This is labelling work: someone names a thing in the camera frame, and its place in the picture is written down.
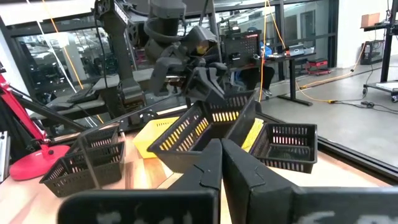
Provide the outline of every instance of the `black basket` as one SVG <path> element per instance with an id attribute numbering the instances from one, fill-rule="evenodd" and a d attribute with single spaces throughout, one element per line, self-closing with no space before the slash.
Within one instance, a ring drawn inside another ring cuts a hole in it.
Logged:
<path id="1" fill-rule="evenodd" d="M 225 138 L 228 129 L 240 118 L 244 108 L 254 110 L 253 91 L 226 95 L 225 106 L 197 101 L 174 122 L 151 146 L 173 172 L 184 173 L 198 159 L 201 151 L 213 138 Z"/>
<path id="2" fill-rule="evenodd" d="M 111 184 L 122 178 L 124 142 L 95 147 L 87 151 L 100 185 Z M 40 180 L 57 197 L 95 187 L 83 152 L 60 158 Z"/>
<path id="3" fill-rule="evenodd" d="M 264 165 L 310 174 L 317 163 L 316 124 L 265 124 L 250 154 Z"/>
<path id="4" fill-rule="evenodd" d="M 84 136 L 83 140 L 88 148 L 116 144 L 118 143 L 118 131 L 119 131 L 118 126 L 98 130 L 93 133 L 87 134 L 86 136 Z M 80 151 L 79 143 L 78 141 L 75 141 L 75 143 L 73 143 L 73 145 L 70 147 L 66 155 L 70 155 L 72 153 L 76 153 L 79 151 Z"/>

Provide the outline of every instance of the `cardboard box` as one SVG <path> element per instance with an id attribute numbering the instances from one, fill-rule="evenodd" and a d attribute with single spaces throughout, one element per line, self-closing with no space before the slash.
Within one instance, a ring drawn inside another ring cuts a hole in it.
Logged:
<path id="1" fill-rule="evenodd" d="M 380 22 L 380 12 L 375 14 L 363 15 L 361 27 L 374 26 L 378 22 Z"/>

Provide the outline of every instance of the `white wall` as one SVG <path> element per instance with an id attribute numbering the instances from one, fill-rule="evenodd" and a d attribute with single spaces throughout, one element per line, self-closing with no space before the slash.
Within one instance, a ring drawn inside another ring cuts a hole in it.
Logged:
<path id="1" fill-rule="evenodd" d="M 56 18 L 90 12 L 91 8 L 94 8 L 94 1 L 95 0 L 47 1 L 46 5 L 51 16 Z M 32 2 L 31 7 L 27 3 L 2 4 L 0 5 L 0 16 L 6 26 L 50 19 L 42 1 Z"/>
<path id="2" fill-rule="evenodd" d="M 18 71 L 17 65 L 15 64 L 14 59 L 11 56 L 11 52 L 6 44 L 6 40 L 4 39 L 3 34 L 0 32 L 0 62 L 6 69 L 6 72 L 3 73 L 3 77 L 9 82 L 13 87 L 18 90 L 29 94 L 27 92 L 27 88 L 25 83 Z"/>
<path id="3" fill-rule="evenodd" d="M 337 67 L 353 66 L 361 52 L 361 44 L 374 40 L 374 31 L 364 32 L 361 27 L 363 14 L 380 12 L 380 21 L 386 18 L 387 0 L 340 0 L 338 16 Z M 382 40 L 384 30 L 377 30 L 377 40 Z M 398 42 L 392 40 L 391 55 L 398 54 Z"/>

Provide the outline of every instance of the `floor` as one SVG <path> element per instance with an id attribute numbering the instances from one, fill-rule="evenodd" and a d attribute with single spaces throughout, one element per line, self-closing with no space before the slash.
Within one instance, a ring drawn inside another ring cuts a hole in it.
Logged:
<path id="1" fill-rule="evenodd" d="M 398 57 L 392 57 L 389 80 L 398 79 Z M 359 66 L 354 73 L 368 70 Z M 335 70 L 329 77 L 345 75 L 347 70 Z M 335 82 L 303 90 L 312 98 L 322 100 L 361 99 L 363 84 L 371 72 L 345 78 Z M 369 83 L 378 82 L 381 69 L 375 69 Z M 300 86 L 327 77 L 304 77 L 298 80 Z M 271 86 L 274 96 L 288 93 L 289 82 Z M 297 98 L 311 101 L 313 106 L 304 106 L 276 97 L 262 103 L 263 113 L 291 123 L 312 123 L 318 125 L 318 135 L 352 148 L 380 161 L 398 167 L 398 114 L 356 108 L 350 105 L 329 105 L 308 99 L 297 91 Z M 372 101 L 398 111 L 398 103 L 391 102 L 390 94 L 370 88 L 363 101 Z M 360 101 L 349 103 L 360 104 Z"/>

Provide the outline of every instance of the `red lamp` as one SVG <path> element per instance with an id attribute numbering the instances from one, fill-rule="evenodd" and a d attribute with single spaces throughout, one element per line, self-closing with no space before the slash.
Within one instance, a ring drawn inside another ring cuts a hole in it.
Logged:
<path id="1" fill-rule="evenodd" d="M 14 180 L 28 180 L 44 175 L 54 165 L 55 161 L 64 156 L 69 146 L 49 146 L 46 133 L 41 133 L 35 123 L 30 120 L 26 110 L 12 94 L 11 87 L 0 74 L 0 96 L 8 107 L 20 119 L 26 130 L 39 142 L 41 150 L 35 151 L 10 166 L 10 176 Z"/>

